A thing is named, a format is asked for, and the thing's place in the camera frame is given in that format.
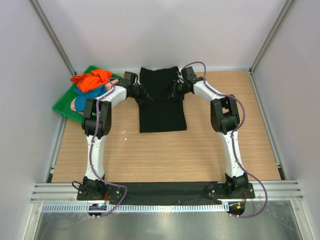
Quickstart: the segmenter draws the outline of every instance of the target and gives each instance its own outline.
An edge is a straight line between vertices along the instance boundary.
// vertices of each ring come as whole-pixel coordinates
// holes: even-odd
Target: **green tray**
[[[91,71],[98,69],[96,66],[89,66],[84,73],[88,74],[91,73]],[[113,78],[121,78],[121,76],[117,74],[112,74]],[[82,114],[71,110],[70,105],[71,102],[76,98],[77,94],[74,91],[74,88],[77,85],[74,83],[72,86],[63,94],[62,97],[53,105],[52,109],[58,113],[60,113],[63,116],[66,116],[67,118],[73,119],[77,121],[78,123],[82,123]]]

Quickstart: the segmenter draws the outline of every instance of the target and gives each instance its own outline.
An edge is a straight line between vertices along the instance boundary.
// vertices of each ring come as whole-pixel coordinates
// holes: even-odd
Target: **black cloth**
[[[153,98],[151,105],[139,105],[140,133],[187,130],[182,100],[169,101],[174,81],[178,79],[178,67],[140,71],[140,83]]]

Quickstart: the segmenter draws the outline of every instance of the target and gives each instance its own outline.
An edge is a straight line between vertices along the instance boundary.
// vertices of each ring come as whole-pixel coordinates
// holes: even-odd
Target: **wooden table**
[[[245,106],[247,118],[239,130],[244,167],[261,180],[279,180],[248,72],[208,72],[206,78],[217,90],[235,95]],[[139,133],[139,108],[134,99],[129,98],[113,108],[112,128],[104,146],[106,179],[111,182],[225,180],[223,147],[210,124],[210,104],[189,93],[183,106],[186,131],[155,133]],[[68,119],[52,182],[82,182],[87,154],[87,140],[81,125]]]

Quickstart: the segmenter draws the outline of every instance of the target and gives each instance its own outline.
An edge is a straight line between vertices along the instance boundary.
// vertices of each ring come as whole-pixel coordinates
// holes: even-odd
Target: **white wall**
[[[76,71],[249,68],[285,0],[38,0]]]
[[[255,71],[289,179],[320,227],[320,1],[296,1]]]
[[[44,182],[70,73],[27,0],[0,1],[0,239],[21,240]]]

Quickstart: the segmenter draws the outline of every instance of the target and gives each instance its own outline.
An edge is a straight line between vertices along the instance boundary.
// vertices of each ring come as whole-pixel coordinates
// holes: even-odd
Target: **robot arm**
[[[96,103],[97,99],[89,98],[85,103],[85,109],[83,112],[82,118],[82,129],[86,135],[87,146],[88,146],[88,155],[87,155],[87,168],[85,172],[85,177],[83,182],[89,183],[91,181],[98,180],[95,174],[92,171],[90,164],[90,155],[92,160],[92,165],[100,178],[105,177],[104,172],[104,145],[107,139],[107,135],[111,130],[112,123],[112,108],[115,107],[118,103],[125,100],[128,97],[135,98],[138,104],[151,104],[153,102],[152,98],[146,93],[143,85],[139,84],[138,76],[132,72],[125,72],[124,77],[114,85],[114,90],[105,93],[99,98],[99,127],[97,136],[93,137],[96,130],[97,119],[93,113],[96,113]]]
[[[213,91],[209,90],[209,88],[207,86],[205,86],[205,83],[203,82],[203,80],[198,81],[197,83],[195,83],[193,85],[194,94],[202,97],[206,102],[211,104],[211,124],[213,124],[212,127],[214,128],[214,130],[216,132],[218,132],[219,137],[222,141],[223,152],[224,152],[224,157],[225,157],[225,165],[226,165],[226,170],[225,170],[226,175],[228,175],[230,178],[240,177],[244,174],[244,171],[242,169],[240,169],[239,165],[237,164],[237,161],[236,161],[236,158],[234,155],[234,151],[233,151],[233,147],[232,147],[232,137],[231,137],[232,130],[238,126],[239,122],[238,122],[238,124],[237,123],[234,124],[234,128],[232,130],[225,131],[225,132],[221,131],[221,129],[220,129],[221,126],[217,126],[217,124],[215,124],[213,122],[213,121],[215,121],[215,122],[218,121],[218,119],[216,119],[216,118],[212,119],[212,117],[213,117],[213,114],[216,114],[215,111],[216,112],[218,112],[219,110],[222,111],[223,106],[220,107],[219,103],[223,102],[226,97],[221,96],[222,93],[217,91],[215,88],[210,86],[208,83],[206,83],[206,84],[209,88],[211,88],[217,94],[214,93]],[[236,110],[236,117],[235,118],[239,119],[238,110]],[[240,150],[239,150],[239,144],[238,144],[238,131],[233,132],[233,139],[234,139],[234,143],[235,143],[235,151],[236,151],[237,158],[238,158],[240,164],[242,164]]]
[[[183,82],[175,85],[172,98],[183,99],[184,94],[192,92],[210,103],[211,126],[219,134],[225,156],[227,191],[231,195],[241,193],[248,187],[249,181],[247,174],[239,166],[243,166],[243,163],[240,156],[238,131],[235,130],[240,123],[236,100],[210,86],[203,77],[197,77],[192,67],[182,69],[181,74]],[[232,138],[238,161],[234,154]]]

